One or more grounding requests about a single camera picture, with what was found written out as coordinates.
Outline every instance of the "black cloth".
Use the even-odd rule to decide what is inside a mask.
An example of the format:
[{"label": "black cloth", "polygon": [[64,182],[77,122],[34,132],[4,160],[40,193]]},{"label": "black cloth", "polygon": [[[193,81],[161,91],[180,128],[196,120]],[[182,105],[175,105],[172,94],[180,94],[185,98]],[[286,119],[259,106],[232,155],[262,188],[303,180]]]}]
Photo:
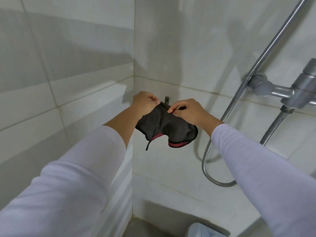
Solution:
[{"label": "black cloth", "polygon": [[169,137],[168,144],[173,148],[185,146],[197,137],[198,128],[184,119],[168,113],[169,108],[169,105],[161,102],[152,112],[144,115],[138,121],[136,129],[142,132],[149,141],[146,150],[148,150],[150,142],[162,135]]}]

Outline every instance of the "shower hose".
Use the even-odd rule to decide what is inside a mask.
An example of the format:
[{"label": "shower hose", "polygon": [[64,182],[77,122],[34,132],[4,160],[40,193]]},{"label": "shower hose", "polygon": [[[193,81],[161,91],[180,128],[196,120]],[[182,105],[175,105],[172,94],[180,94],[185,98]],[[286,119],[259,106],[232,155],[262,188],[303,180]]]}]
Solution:
[{"label": "shower hose", "polygon": [[[221,117],[221,121],[225,122],[233,108],[235,107],[237,101],[239,100],[240,96],[244,92],[248,82],[251,80],[252,76],[257,72],[258,68],[262,65],[264,60],[267,58],[267,56],[271,53],[271,51],[274,49],[274,47],[279,43],[280,39],[282,38],[284,32],[289,27],[290,23],[293,21],[294,17],[298,14],[298,12],[302,9],[304,4],[308,0],[299,0],[298,4],[295,6],[294,10],[291,12],[287,20],[284,22],[280,30],[277,32],[277,34],[274,36],[274,38],[271,40],[271,42],[268,44],[266,49],[263,51],[263,53],[260,55],[260,57],[257,59],[256,63],[253,65],[253,67],[250,69],[250,71],[247,74],[247,77],[244,79],[242,84],[239,86],[237,92],[235,93],[233,99],[231,100],[230,104],[228,105],[226,111],[224,112],[223,116]],[[271,124],[265,135],[263,136],[262,140],[260,141],[260,144],[265,145],[274,131],[278,128],[278,126],[282,123],[284,118],[286,117],[288,113],[281,111],[278,117],[274,120],[274,122]],[[229,183],[222,183],[215,179],[213,179],[208,172],[206,171],[206,160],[209,155],[209,151],[212,147],[212,140],[210,139],[207,147],[205,149],[203,159],[202,159],[202,170],[204,175],[214,184],[221,186],[221,187],[231,187],[237,184],[237,182],[234,180]]]}]

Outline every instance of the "person's left hand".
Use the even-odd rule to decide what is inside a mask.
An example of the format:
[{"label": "person's left hand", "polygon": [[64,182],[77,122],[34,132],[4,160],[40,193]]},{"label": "person's left hand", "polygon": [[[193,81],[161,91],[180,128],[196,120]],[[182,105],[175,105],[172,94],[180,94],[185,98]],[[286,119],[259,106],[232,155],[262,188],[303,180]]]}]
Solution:
[{"label": "person's left hand", "polygon": [[142,118],[143,115],[149,114],[159,104],[160,100],[154,94],[141,91],[133,96],[131,107],[135,108],[140,118]]}]

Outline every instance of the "black sleep mask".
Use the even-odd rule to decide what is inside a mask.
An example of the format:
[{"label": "black sleep mask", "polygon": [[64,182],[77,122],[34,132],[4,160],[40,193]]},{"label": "black sleep mask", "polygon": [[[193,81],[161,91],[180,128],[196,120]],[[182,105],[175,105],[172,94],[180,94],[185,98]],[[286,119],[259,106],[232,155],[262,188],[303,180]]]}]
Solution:
[{"label": "black sleep mask", "polygon": [[161,102],[152,112],[144,115],[137,123],[136,129],[142,132],[150,142],[154,139],[167,135],[169,137],[169,146],[179,148],[191,143],[197,137],[198,128],[195,125],[187,123],[184,119],[168,113],[169,105]]}]

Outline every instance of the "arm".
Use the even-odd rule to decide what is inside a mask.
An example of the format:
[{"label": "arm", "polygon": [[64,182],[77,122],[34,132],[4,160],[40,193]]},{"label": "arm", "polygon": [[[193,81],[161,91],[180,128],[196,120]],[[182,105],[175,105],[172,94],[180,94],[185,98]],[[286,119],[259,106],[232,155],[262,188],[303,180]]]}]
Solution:
[{"label": "arm", "polygon": [[46,165],[0,212],[0,235],[90,236],[138,119],[159,103],[140,92],[131,107]]},{"label": "arm", "polygon": [[[179,106],[186,110],[179,111]],[[169,112],[211,136],[239,187],[274,236],[314,236],[316,180],[265,146],[208,114],[195,100],[175,103]]]}]

